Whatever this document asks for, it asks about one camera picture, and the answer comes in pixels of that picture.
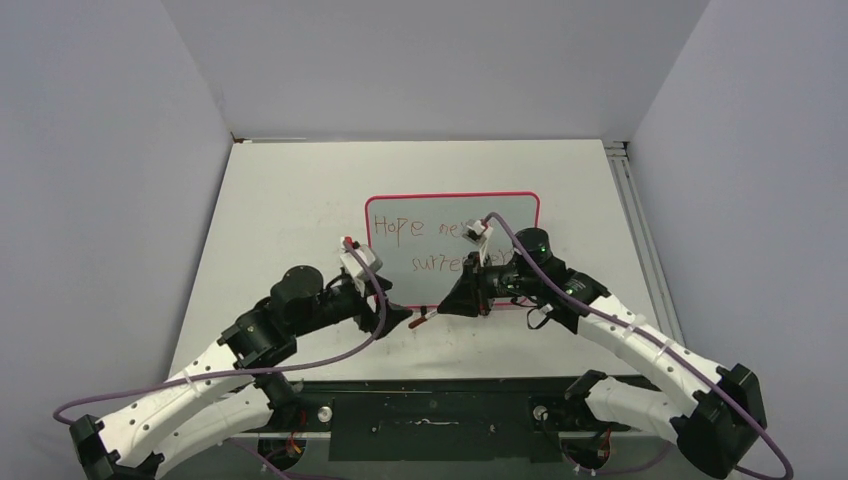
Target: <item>white wall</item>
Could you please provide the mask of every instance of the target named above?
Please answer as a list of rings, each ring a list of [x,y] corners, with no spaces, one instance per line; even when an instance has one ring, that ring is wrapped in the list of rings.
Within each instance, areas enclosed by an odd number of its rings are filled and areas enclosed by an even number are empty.
[[[236,135],[630,138],[708,0],[164,0]]]
[[[845,478],[848,2],[713,0],[630,146],[689,344],[762,380],[796,478]],[[743,464],[777,473],[762,443]]]
[[[50,413],[162,379],[231,142],[159,2],[3,2],[0,65],[2,476],[83,478]]]

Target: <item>purple cable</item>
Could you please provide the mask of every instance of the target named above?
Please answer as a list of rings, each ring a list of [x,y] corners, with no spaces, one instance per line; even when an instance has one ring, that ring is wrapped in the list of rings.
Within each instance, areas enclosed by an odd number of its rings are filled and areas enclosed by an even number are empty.
[[[374,340],[377,339],[377,337],[380,335],[386,325],[386,307],[388,305],[388,300],[386,300],[386,293],[383,291],[382,288],[380,288],[380,282],[377,281],[377,276],[374,274],[373,271],[371,271],[368,265],[366,265],[365,262],[361,258],[359,258],[359,255],[356,254],[356,250],[353,248],[353,246],[348,243],[345,243],[344,247],[345,251],[350,253],[356,260],[356,262],[359,263],[359,266],[362,267],[363,271],[368,276],[368,280],[371,282],[371,285],[374,286],[374,289],[377,292],[377,298],[380,301],[380,321],[377,323],[377,328],[374,329],[374,333],[372,333],[370,337],[368,337],[364,342],[350,349],[349,351],[325,360],[318,360],[316,362],[303,363],[300,365],[286,365],[284,367],[246,368],[244,370],[225,370],[220,372],[203,373],[200,375],[187,377],[187,379],[192,382],[198,382],[201,380],[211,380],[214,378],[264,375],[267,373],[283,373],[292,372],[295,370],[307,370],[310,368],[323,367],[331,363],[340,362],[356,355],[357,353],[365,349],[365,347],[371,345]],[[155,392],[158,390],[164,390],[166,388],[176,387],[185,384],[186,379],[181,378],[179,380],[171,380],[168,382],[160,383],[159,385],[154,385],[152,387],[136,388],[123,392],[104,393],[101,395],[93,395],[90,397],[80,398],[78,400],[73,400],[65,403],[64,405],[59,406],[59,408],[53,411],[53,419],[57,422],[64,423],[65,425],[71,425],[73,421],[69,418],[62,416],[62,413],[64,413],[64,411],[68,410],[69,408],[78,407],[80,405],[87,405],[89,403],[104,402],[106,400],[115,400],[118,398],[146,395],[148,393]]]
[[[227,442],[232,443],[236,447],[238,447],[238,448],[244,450],[245,452],[253,455],[254,457],[258,458],[259,461],[261,461],[263,464],[265,464],[266,467],[268,467],[268,470],[271,470],[271,472],[273,472],[274,475],[282,478],[283,480],[292,480],[292,479],[299,479],[299,480],[342,480],[339,477],[326,477],[324,475],[307,475],[305,473],[292,473],[292,472],[284,473],[282,470],[275,467],[274,464],[271,463],[271,461],[269,459],[263,457],[261,453],[257,452],[253,448],[248,447],[244,443],[242,443],[238,440],[235,440],[233,438],[227,439]]]
[[[595,473],[592,476],[596,476],[596,475],[597,476],[600,476],[600,475],[626,475],[628,473],[644,472],[645,470],[653,468],[658,463],[665,460],[665,457],[668,456],[669,452],[671,452],[671,447],[672,447],[672,445],[670,443],[665,442],[665,445],[663,446],[662,450],[660,450],[660,453],[658,453],[657,456],[654,457],[653,459],[648,460],[647,462],[643,463],[642,465],[637,465],[635,467],[617,468],[615,470],[592,470],[592,469],[583,467],[582,465],[578,465],[577,462],[575,462],[571,457],[569,457],[567,453],[563,452],[563,455],[565,455],[565,458],[567,458],[568,461],[571,462],[572,465],[577,465],[578,467],[580,467],[580,471],[582,471],[582,472],[592,472],[592,471],[594,471]]]
[[[626,321],[621,320],[618,317],[614,317],[612,315],[604,313],[604,312],[602,312],[602,311],[600,311],[596,308],[592,308],[589,305],[586,305],[585,303],[583,303],[583,302],[569,296],[565,292],[563,292],[561,288],[559,288],[550,278],[548,278],[547,275],[545,275],[545,272],[543,272],[542,269],[539,268],[539,265],[537,265],[536,262],[533,261],[533,259],[530,257],[530,254],[527,252],[527,249],[525,249],[524,246],[521,245],[521,242],[518,241],[518,238],[515,236],[515,233],[512,231],[512,229],[509,228],[509,225],[507,225],[506,221],[504,220],[504,218],[502,216],[498,215],[495,212],[492,212],[492,213],[486,215],[486,218],[484,218],[483,221],[488,222],[492,218],[497,220],[498,223],[501,225],[501,227],[503,227],[504,231],[509,236],[509,239],[512,241],[512,244],[515,246],[515,249],[518,250],[518,252],[522,255],[522,257],[527,262],[527,264],[530,265],[530,268],[532,268],[533,271],[536,272],[536,275],[538,275],[539,278],[542,279],[542,281],[545,283],[545,285],[547,285],[551,290],[556,292],[557,295],[562,297],[563,300],[565,300],[567,303],[571,304],[574,307],[577,307],[581,310],[585,310],[585,311],[587,311],[587,312],[589,312],[593,315],[597,315],[598,317],[601,317],[608,322],[612,322],[615,325],[618,325],[619,327],[624,327],[624,328],[630,327],[630,324],[627,323]],[[657,337],[653,336],[650,332],[642,330],[639,327],[636,327],[633,331],[636,332],[637,334],[641,335],[644,339],[653,343],[655,346],[657,346],[659,348],[663,348],[664,343],[661,342]],[[680,354],[678,354],[677,352],[675,352],[674,350],[671,350],[671,349],[665,349],[665,353],[668,356],[670,356],[671,358],[673,358],[674,361],[676,361],[678,364],[680,364],[680,366],[682,366],[683,368],[688,370],[698,380],[703,382],[704,385],[710,387],[710,389],[712,391],[716,392],[716,394],[718,394],[718,396],[721,397],[722,400],[727,402],[727,404],[730,405],[730,407],[733,408],[733,410],[735,410],[736,413],[739,414],[739,416],[741,416],[743,419],[745,419],[745,421],[748,423],[748,425],[750,425],[751,428],[753,428],[754,431],[757,432],[757,435],[759,435],[760,438],[762,438],[763,441],[766,442],[766,445],[769,446],[771,451],[774,452],[775,456],[777,456],[778,460],[780,460],[780,463],[783,464],[783,468],[786,470],[786,473],[782,477],[770,477],[770,476],[765,475],[763,473],[754,472],[752,470],[749,470],[745,467],[740,467],[738,465],[736,467],[734,467],[736,469],[736,471],[744,473],[745,475],[749,475],[751,477],[754,477],[754,478],[757,478],[757,479],[760,479],[760,480],[792,480],[792,478],[795,476],[795,470],[792,468],[792,464],[789,463],[789,459],[783,453],[783,450],[781,450],[780,447],[777,446],[777,443],[775,443],[775,441],[771,438],[771,436],[769,436],[769,434],[766,433],[765,429],[762,426],[760,426],[760,424],[757,423],[757,421],[754,420],[754,418],[747,411],[745,411],[745,409],[742,408],[742,406],[739,405],[739,403],[737,403],[736,400],[731,398],[730,395],[727,394],[727,392],[725,392],[718,385],[713,383],[709,378],[706,377],[706,375],[701,373],[691,363],[686,361],[686,359],[683,358]]]

